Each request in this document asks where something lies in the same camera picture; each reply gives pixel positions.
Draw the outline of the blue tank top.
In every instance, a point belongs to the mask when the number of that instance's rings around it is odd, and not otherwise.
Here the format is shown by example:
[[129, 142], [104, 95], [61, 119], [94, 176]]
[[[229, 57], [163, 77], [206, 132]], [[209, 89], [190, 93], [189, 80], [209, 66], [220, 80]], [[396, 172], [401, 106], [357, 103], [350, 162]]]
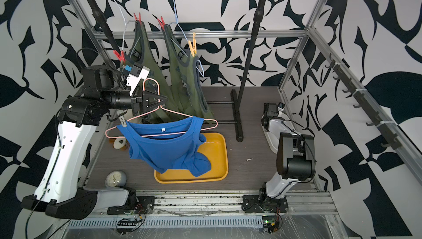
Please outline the blue tank top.
[[163, 124], [128, 122], [117, 128], [129, 143], [131, 159], [143, 160], [159, 173], [183, 169], [199, 177], [212, 169], [209, 159], [198, 151], [206, 143], [203, 122], [203, 118], [188, 117]]

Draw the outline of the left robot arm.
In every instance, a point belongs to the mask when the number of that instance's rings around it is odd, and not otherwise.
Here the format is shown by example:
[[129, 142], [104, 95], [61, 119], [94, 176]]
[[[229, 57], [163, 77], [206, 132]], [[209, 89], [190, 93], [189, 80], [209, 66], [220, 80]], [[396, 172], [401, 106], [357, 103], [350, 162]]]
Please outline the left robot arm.
[[[131, 110], [134, 116], [151, 111], [166, 98], [144, 91], [135, 95], [151, 67], [134, 64], [123, 69], [128, 90], [115, 90], [112, 68], [95, 65], [82, 70], [83, 87], [63, 103], [56, 127], [57, 140], [41, 183], [33, 195], [25, 196], [21, 207], [44, 212], [57, 219], [82, 220], [91, 212], [110, 207], [133, 206], [135, 196], [126, 188], [89, 190], [78, 186], [88, 144], [103, 116], [110, 110]], [[158, 103], [150, 103], [155, 98]]]

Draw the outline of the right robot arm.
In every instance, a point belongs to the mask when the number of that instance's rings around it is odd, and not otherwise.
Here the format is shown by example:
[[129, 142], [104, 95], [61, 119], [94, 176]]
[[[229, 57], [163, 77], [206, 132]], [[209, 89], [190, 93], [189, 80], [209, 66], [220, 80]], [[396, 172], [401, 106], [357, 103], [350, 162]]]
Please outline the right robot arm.
[[263, 210], [279, 204], [295, 185], [311, 182], [316, 173], [314, 137], [294, 129], [300, 124], [284, 112], [283, 103], [265, 103], [261, 126], [276, 154], [276, 172], [260, 189]]

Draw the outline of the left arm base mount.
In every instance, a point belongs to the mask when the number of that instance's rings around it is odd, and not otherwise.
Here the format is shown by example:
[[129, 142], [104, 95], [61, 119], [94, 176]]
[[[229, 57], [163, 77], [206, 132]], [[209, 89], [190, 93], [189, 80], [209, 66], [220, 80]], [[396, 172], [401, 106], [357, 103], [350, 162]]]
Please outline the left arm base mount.
[[155, 196], [137, 196], [135, 193], [130, 193], [123, 206], [108, 208], [107, 215], [147, 214], [153, 211], [155, 199]]

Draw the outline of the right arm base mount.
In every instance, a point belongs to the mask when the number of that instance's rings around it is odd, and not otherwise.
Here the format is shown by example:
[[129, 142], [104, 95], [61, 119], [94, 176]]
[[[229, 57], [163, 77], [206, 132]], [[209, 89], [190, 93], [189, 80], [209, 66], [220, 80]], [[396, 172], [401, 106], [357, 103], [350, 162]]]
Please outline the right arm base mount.
[[243, 195], [241, 209], [245, 213], [286, 213], [287, 199], [272, 199], [265, 195]]

